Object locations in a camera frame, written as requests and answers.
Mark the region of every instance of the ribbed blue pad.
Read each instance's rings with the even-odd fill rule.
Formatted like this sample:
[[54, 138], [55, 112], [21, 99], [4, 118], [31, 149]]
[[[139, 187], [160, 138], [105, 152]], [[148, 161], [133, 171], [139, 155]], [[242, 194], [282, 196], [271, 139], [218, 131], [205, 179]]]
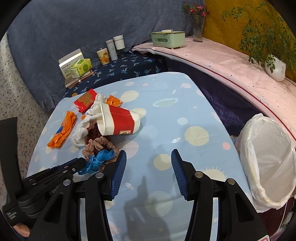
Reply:
[[110, 197], [112, 199], [114, 199], [115, 196], [118, 194], [125, 168], [126, 168], [126, 152], [124, 151], [121, 155], [121, 158], [120, 158], [119, 163], [116, 167], [116, 170], [113, 175], [112, 182], [111, 182]]
[[174, 151], [172, 151], [172, 154], [171, 154], [171, 162], [172, 162], [174, 173], [175, 173], [175, 176], [177, 179], [180, 193], [187, 200], [188, 195], [189, 195], [188, 194], [187, 179], [186, 179], [185, 173], [181, 167], [181, 164], [178, 160], [178, 157]]

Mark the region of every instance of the white flower pot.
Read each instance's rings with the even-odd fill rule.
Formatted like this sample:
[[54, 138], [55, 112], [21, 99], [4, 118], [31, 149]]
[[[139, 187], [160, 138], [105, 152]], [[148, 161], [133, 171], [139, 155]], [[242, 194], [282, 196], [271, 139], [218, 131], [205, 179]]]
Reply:
[[265, 70], [271, 78], [273, 78], [277, 82], [281, 82], [284, 80], [286, 76], [286, 64], [280, 61], [277, 57], [273, 56], [273, 58], [275, 59], [273, 63], [276, 69], [274, 69], [273, 72], [271, 72], [270, 68], [267, 67], [267, 63], [265, 63]]

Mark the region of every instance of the dark purple fabric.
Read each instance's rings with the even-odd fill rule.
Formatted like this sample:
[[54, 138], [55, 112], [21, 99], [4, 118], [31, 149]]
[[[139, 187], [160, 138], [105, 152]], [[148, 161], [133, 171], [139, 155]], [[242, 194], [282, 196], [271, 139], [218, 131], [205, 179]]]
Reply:
[[261, 113], [234, 90], [187, 64], [165, 58], [169, 71], [188, 75], [220, 117], [229, 135], [238, 136], [246, 122]]

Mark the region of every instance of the red stripe on cup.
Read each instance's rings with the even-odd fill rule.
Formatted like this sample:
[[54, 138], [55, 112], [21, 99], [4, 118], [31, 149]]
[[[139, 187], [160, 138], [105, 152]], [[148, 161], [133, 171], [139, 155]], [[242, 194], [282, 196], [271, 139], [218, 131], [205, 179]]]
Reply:
[[129, 110], [109, 105], [114, 122], [114, 135], [132, 134], [135, 122]]

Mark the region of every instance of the pink circle pattern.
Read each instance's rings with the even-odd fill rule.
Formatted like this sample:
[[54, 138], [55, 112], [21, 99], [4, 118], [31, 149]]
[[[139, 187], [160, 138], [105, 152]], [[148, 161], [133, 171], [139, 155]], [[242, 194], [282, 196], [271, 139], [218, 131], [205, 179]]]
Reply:
[[228, 142], [223, 142], [222, 146], [223, 146], [223, 149], [225, 149], [225, 150], [230, 149], [230, 144]]

